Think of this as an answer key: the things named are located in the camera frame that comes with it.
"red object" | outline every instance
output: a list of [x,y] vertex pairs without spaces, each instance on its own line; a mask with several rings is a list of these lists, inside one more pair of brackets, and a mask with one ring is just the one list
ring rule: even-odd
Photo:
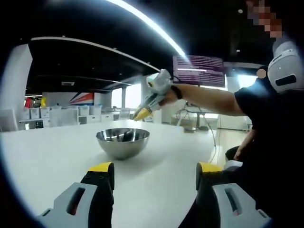
[[30,108],[30,98],[27,97],[27,99],[25,100],[25,105],[24,105],[25,108]]

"red and blue sign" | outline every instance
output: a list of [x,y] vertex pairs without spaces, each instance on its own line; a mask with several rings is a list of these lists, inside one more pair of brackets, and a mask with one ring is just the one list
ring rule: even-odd
[[70,100],[71,105],[93,105],[94,93],[76,93]]

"ceiling light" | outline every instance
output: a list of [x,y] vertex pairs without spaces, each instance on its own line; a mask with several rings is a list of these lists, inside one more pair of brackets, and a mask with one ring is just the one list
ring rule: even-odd
[[207,70],[204,69],[188,69],[188,68],[178,68],[177,70],[191,70],[191,71],[203,71],[203,72],[207,72]]
[[140,20],[145,22],[147,25],[149,25],[152,29],[154,29],[161,37],[163,37],[176,51],[179,55],[185,56],[184,51],[180,48],[180,46],[175,43],[175,41],[164,31],[161,27],[159,27],[153,20],[151,20],[149,17],[144,15],[142,12],[140,12],[135,7],[131,6],[130,4],[122,1],[122,0],[107,0],[119,7],[124,8],[125,10],[129,11],[130,13],[137,16]]

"sleeve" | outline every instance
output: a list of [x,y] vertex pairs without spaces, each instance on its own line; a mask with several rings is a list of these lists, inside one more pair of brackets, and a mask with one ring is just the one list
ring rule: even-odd
[[261,120],[267,115],[267,105],[262,97],[255,93],[255,86],[242,88],[234,93],[240,109],[254,123],[255,127],[261,123]]

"ceiling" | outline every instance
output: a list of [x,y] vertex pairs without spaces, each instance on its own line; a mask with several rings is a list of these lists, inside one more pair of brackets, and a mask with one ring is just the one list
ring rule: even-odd
[[[125,1],[157,23],[187,55],[258,64],[267,64],[272,58],[273,40],[263,27],[247,19],[244,0]],[[107,92],[136,83],[140,76],[155,73],[154,68],[172,72],[172,57],[177,51],[143,21],[111,2],[45,0],[20,4],[9,8],[17,19],[12,21],[15,29],[9,41],[12,46],[29,43],[33,63],[28,94]],[[50,36],[94,42],[149,64],[78,42],[31,41]],[[61,85],[63,81],[74,82],[74,86]]]

